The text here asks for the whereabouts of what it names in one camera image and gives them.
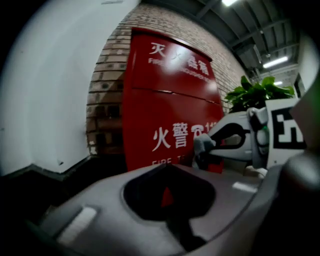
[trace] brick wall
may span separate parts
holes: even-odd
[[[212,58],[223,112],[226,93],[240,85],[244,70],[211,33],[176,12],[150,4],[131,11],[108,38],[97,60],[87,100],[87,140],[93,155],[123,154],[122,95],[130,52],[131,27],[146,28],[182,39]]]

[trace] black opening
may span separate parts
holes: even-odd
[[[107,145],[106,136],[103,133],[96,134],[95,140],[96,140],[97,145],[99,145],[99,146],[106,146]]]
[[[123,82],[119,82],[117,85],[117,89],[118,90],[123,90],[124,89],[124,83]]]
[[[112,133],[112,143],[115,145],[123,145],[124,138],[122,136],[122,133]]]
[[[97,106],[95,108],[95,114],[97,117],[105,117],[106,116],[105,106]]]
[[[228,123],[224,127],[222,127],[219,131],[217,131],[214,135],[211,136],[211,139],[216,142],[215,150],[223,149],[238,149],[240,148],[246,140],[246,134],[249,134],[250,131],[243,129],[243,127],[238,123]],[[241,140],[237,144],[233,145],[221,145],[223,139],[230,138],[231,136],[238,135]]]
[[[172,202],[163,204],[169,191]],[[164,221],[186,251],[206,242],[193,235],[189,219],[203,216],[215,199],[214,187],[204,179],[178,167],[163,164],[131,181],[123,196],[128,206],[142,219]]]
[[[110,105],[108,106],[108,115],[111,118],[120,117],[120,108],[118,105]]]

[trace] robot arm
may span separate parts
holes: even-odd
[[[201,167],[207,156],[249,162],[254,168],[266,168],[269,150],[269,133],[266,129],[266,107],[249,108],[223,117],[209,132],[194,139],[194,167]],[[228,143],[237,135],[238,143]]]

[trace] fluorescent light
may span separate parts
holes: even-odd
[[[230,6],[236,1],[238,0],[222,0],[222,3],[224,3],[225,6]]]
[[[274,65],[280,64],[280,63],[282,63],[282,62],[286,62],[287,60],[288,60],[288,57],[287,57],[287,56],[286,56],[286,57],[282,57],[282,58],[278,58],[278,59],[276,59],[276,60],[273,60],[273,61],[270,61],[270,62],[264,64],[263,67],[264,67],[265,69],[267,69],[267,68],[270,68],[270,67],[272,67],[272,66],[274,66]]]

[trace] green potted plant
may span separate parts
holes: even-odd
[[[295,94],[292,86],[278,87],[274,83],[275,78],[268,76],[261,84],[252,85],[245,76],[242,76],[241,86],[236,87],[225,97],[233,105],[230,113],[246,111],[248,108],[260,109],[266,106],[267,100],[289,99]]]

